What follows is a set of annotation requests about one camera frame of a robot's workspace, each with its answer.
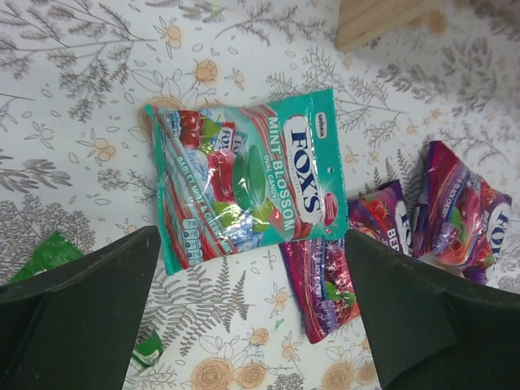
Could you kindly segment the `wooden two-tier shelf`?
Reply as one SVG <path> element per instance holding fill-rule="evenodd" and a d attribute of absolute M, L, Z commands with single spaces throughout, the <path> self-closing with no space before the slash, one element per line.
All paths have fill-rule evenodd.
<path fill-rule="evenodd" d="M 427 0 L 342 0 L 335 48 L 344 53 L 355 50 L 438 4 Z"/>

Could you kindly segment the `teal mint candy bag front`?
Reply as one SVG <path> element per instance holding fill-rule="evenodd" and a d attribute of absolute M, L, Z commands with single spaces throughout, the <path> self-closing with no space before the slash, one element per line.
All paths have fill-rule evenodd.
<path fill-rule="evenodd" d="M 256 106 L 146 105 L 167 274 L 348 228 L 334 93 Z"/>

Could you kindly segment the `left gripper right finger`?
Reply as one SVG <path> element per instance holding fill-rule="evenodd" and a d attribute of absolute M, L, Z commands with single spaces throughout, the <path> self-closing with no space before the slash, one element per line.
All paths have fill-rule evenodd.
<path fill-rule="evenodd" d="M 519 296 L 359 231 L 345 255 L 383 389 L 517 389 Z"/>

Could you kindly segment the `purple berries candy bag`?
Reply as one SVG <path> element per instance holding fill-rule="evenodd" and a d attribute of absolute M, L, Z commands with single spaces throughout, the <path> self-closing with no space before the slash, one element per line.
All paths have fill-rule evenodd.
<path fill-rule="evenodd" d="M 431 141 L 415 207 L 414 256 L 478 284 L 500 257 L 511 196 L 495 190 L 442 141 Z"/>
<path fill-rule="evenodd" d="M 399 180 L 350 201 L 348 207 L 350 229 L 407 256 L 413 254 L 410 217 Z M 279 249 L 312 345 L 359 316 L 343 239 L 292 241 Z"/>

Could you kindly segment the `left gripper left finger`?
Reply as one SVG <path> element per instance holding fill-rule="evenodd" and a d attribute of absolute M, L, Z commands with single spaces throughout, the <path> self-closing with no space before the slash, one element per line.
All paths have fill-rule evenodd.
<path fill-rule="evenodd" d="M 158 262 L 155 226 L 1 287 L 3 389 L 121 389 Z"/>

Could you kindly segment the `green snack bag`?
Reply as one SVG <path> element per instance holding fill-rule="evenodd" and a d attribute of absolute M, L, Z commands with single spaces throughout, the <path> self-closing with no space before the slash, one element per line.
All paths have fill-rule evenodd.
<path fill-rule="evenodd" d="M 56 232 L 1 288 L 1 372 L 29 358 L 74 370 L 126 371 L 161 239 L 143 227 L 89 254 Z"/>

